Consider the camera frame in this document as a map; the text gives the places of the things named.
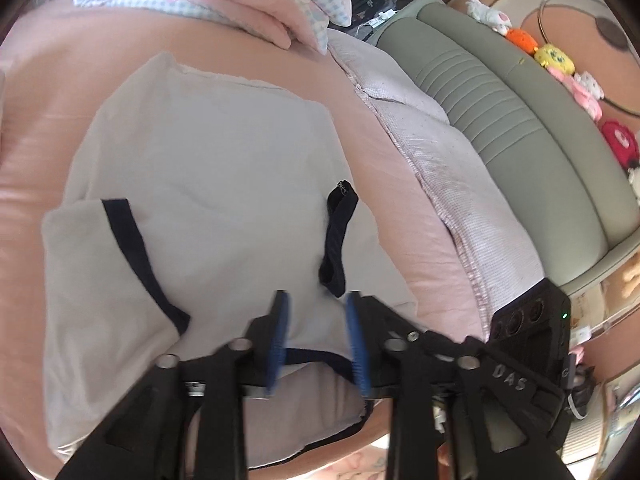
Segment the white navy-trimmed jacket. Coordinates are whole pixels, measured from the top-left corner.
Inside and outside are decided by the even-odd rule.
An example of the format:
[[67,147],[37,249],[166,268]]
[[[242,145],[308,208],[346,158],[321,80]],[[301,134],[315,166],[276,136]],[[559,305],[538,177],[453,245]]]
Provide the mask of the white navy-trimmed jacket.
[[164,353],[207,356],[290,298],[276,392],[246,410],[248,461],[341,439],[355,386],[350,292],[416,300],[378,241],[330,112],[161,53],[99,108],[42,225],[44,414],[70,457]]

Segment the grey padded headboard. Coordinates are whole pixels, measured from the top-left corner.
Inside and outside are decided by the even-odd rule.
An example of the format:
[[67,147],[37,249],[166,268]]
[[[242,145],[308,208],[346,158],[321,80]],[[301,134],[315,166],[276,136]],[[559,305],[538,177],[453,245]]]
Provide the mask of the grey padded headboard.
[[639,206],[596,124],[530,56],[446,6],[414,0],[370,44],[446,112],[570,296],[639,247]]

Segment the red plush toy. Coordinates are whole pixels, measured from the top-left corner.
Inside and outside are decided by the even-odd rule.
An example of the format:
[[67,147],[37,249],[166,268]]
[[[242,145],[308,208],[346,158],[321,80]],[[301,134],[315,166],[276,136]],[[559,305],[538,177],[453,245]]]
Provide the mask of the red plush toy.
[[616,120],[608,120],[601,125],[600,131],[620,166],[624,169],[638,166],[639,144],[629,128]]

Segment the pink white plush toy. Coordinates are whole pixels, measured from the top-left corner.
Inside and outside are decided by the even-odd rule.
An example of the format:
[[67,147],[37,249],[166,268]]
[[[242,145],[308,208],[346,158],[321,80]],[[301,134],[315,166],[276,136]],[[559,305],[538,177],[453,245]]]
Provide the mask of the pink white plush toy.
[[604,91],[590,73],[583,72],[570,76],[551,66],[547,70],[570,92],[575,102],[594,122],[602,118],[600,102],[604,99]]

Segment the yellow plush toy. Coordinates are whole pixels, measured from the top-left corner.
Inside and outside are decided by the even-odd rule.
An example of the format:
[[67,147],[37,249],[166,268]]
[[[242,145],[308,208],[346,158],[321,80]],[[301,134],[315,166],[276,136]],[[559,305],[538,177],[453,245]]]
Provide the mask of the yellow plush toy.
[[572,59],[553,44],[543,44],[538,47],[534,53],[534,59],[543,68],[554,68],[568,76],[575,73],[575,64]]

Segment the orange plush toy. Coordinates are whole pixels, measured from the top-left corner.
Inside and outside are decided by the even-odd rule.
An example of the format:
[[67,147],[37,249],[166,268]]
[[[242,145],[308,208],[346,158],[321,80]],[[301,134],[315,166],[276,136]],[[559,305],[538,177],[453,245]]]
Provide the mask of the orange plush toy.
[[506,32],[506,39],[530,56],[534,56],[538,50],[538,41],[524,29],[510,28]]

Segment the pink bed sheet mattress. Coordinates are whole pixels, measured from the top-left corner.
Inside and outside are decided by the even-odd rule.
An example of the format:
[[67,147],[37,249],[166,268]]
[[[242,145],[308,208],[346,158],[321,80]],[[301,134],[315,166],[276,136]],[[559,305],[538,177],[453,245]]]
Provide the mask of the pink bed sheet mattress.
[[1,47],[1,427],[41,478],[62,466],[44,430],[42,217],[60,203],[96,110],[164,51],[198,70],[262,80],[323,104],[381,244],[418,300],[420,320],[454,340],[483,333],[447,229],[332,56],[301,44],[280,49],[217,23],[53,0],[23,15]]

